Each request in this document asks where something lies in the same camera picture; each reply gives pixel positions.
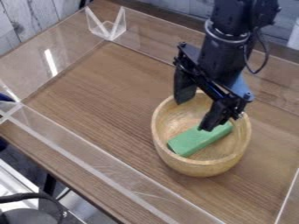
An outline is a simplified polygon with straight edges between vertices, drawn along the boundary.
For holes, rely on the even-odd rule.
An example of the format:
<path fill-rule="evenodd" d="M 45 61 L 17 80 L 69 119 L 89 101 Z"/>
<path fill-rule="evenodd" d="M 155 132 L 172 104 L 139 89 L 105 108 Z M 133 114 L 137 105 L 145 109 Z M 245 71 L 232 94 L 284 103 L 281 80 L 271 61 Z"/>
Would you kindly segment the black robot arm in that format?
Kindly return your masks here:
<path fill-rule="evenodd" d="M 261 28 L 275 22 L 277 0 L 215 0 L 204 23 L 203 44 L 177 45 L 173 58 L 173 99 L 179 104 L 201 90 L 212 99 L 199 128 L 211 131 L 228 119 L 239 119 L 255 96 L 243 79 L 255 44 L 263 45 Z"/>

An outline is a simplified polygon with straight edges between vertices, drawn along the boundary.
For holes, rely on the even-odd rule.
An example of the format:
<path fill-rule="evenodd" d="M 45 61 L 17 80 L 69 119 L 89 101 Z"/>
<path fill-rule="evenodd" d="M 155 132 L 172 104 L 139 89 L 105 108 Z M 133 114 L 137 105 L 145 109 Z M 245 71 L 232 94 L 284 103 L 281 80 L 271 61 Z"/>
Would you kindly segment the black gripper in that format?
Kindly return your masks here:
<path fill-rule="evenodd" d="M 173 99 L 185 103 L 199 88 L 212 99 L 209 111 L 197 130 L 211 132 L 229 118 L 237 119 L 253 100 L 241 70 L 245 67 L 247 46 L 205 37 L 201 47 L 181 42 L 173 58 Z"/>

